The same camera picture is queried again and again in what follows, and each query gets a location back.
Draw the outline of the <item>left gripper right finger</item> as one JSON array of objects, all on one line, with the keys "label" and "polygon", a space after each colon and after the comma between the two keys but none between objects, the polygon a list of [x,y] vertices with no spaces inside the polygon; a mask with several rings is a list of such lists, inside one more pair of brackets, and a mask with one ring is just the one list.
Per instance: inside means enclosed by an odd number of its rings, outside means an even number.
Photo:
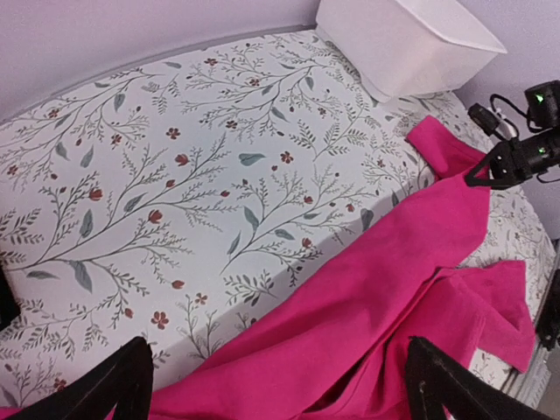
[{"label": "left gripper right finger", "polygon": [[409,338],[405,381],[413,420],[547,418],[484,383],[424,337]]}]

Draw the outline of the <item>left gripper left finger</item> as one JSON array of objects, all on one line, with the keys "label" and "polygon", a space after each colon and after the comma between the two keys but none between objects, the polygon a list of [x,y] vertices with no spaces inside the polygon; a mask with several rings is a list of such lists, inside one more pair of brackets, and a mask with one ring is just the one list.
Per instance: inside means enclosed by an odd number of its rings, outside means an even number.
[{"label": "left gripper left finger", "polygon": [[146,419],[153,387],[152,351],[135,337],[70,386],[2,419]]}]

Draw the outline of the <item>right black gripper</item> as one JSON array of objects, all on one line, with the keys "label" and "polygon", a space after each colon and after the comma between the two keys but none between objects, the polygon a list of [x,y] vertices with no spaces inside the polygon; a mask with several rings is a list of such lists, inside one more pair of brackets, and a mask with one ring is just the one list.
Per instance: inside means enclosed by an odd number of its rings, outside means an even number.
[{"label": "right black gripper", "polygon": [[559,165],[559,131],[499,142],[464,176],[470,187],[507,190]]}]

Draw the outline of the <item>pink garment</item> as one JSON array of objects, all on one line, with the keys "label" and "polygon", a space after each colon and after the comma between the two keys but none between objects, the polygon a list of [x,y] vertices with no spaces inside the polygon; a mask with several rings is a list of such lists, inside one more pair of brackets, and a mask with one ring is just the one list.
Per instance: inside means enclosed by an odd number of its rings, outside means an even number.
[{"label": "pink garment", "polygon": [[404,419],[408,347],[517,368],[525,264],[487,238],[481,158],[433,117],[242,142],[174,123],[1,173],[7,419]]}]

